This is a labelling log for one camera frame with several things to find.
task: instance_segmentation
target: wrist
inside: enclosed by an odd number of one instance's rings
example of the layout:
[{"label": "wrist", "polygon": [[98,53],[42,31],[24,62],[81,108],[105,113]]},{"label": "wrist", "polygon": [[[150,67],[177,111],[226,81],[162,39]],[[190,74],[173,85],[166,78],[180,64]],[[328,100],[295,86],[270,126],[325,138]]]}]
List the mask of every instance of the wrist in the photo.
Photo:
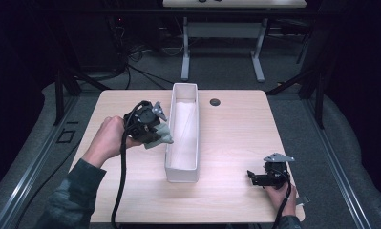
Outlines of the wrist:
[{"label": "wrist", "polygon": [[284,216],[295,216],[295,211],[293,209],[284,209],[282,212],[282,217]]},{"label": "wrist", "polygon": [[96,154],[90,150],[82,156],[82,159],[97,168],[101,168],[107,160],[107,158],[103,158],[101,154]]}]

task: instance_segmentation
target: metal bracket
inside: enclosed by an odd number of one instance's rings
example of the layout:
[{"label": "metal bracket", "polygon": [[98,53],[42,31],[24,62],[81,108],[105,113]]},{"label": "metal bracket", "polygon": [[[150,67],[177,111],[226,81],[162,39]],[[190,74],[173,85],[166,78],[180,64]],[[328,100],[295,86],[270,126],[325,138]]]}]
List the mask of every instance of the metal bracket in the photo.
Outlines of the metal bracket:
[{"label": "metal bracket", "polygon": [[294,157],[281,155],[279,153],[274,153],[271,156],[265,157],[264,161],[267,162],[286,162],[286,161],[295,161]]},{"label": "metal bracket", "polygon": [[152,108],[152,113],[161,118],[163,121],[167,121],[163,109],[160,107],[160,102],[155,103],[155,106]]}]

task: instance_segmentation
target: wooden table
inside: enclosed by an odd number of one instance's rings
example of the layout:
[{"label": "wooden table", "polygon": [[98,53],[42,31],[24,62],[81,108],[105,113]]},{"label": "wooden table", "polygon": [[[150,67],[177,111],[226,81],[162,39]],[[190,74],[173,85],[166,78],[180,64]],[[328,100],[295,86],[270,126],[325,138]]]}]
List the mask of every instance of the wooden table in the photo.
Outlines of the wooden table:
[{"label": "wooden table", "polygon": [[[140,100],[160,101],[169,116],[172,91],[105,91],[101,94],[74,158],[88,149],[107,116],[131,111]],[[210,105],[218,98],[221,105]],[[127,151],[127,179],[116,216],[118,222],[248,223],[275,219],[265,190],[253,186],[246,170],[264,174],[263,158],[284,153],[265,93],[262,91],[202,91],[200,102],[200,180],[166,180],[166,145]],[[106,161],[108,171],[97,193],[92,222],[108,222],[116,201],[120,159]],[[297,207],[303,220],[303,207]]]},{"label": "wooden table", "polygon": [[172,8],[304,8],[304,0],[163,0],[164,7]]}]

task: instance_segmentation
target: table leg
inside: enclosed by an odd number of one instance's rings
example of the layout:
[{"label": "table leg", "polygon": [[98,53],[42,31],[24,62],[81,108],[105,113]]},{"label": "table leg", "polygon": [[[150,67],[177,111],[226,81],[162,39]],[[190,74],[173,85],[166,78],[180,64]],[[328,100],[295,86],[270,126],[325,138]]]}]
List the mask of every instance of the table leg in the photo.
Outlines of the table leg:
[{"label": "table leg", "polygon": [[258,82],[261,83],[265,82],[265,77],[264,72],[262,71],[261,62],[259,61],[259,54],[261,53],[262,44],[264,43],[266,28],[267,19],[264,19],[259,30],[259,37],[258,41],[256,42],[255,50],[250,52],[250,55],[252,57],[253,68],[255,69],[256,78],[258,79]]},{"label": "table leg", "polygon": [[181,81],[187,81],[189,79],[190,68],[190,51],[189,51],[189,36],[187,30],[187,17],[183,18],[183,64],[181,66]]}]

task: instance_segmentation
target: metal stand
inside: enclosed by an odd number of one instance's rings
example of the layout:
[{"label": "metal stand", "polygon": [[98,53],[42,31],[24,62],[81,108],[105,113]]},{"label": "metal stand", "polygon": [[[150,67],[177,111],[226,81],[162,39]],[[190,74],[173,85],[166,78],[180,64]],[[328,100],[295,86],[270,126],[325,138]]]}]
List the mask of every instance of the metal stand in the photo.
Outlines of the metal stand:
[{"label": "metal stand", "polygon": [[265,39],[267,19],[262,23],[188,23],[183,18],[183,63],[181,67],[181,80],[187,81],[190,68],[190,51],[188,39],[190,37],[230,37],[230,38],[257,38],[254,51],[250,52],[253,67],[258,82],[265,82],[259,54]]}]

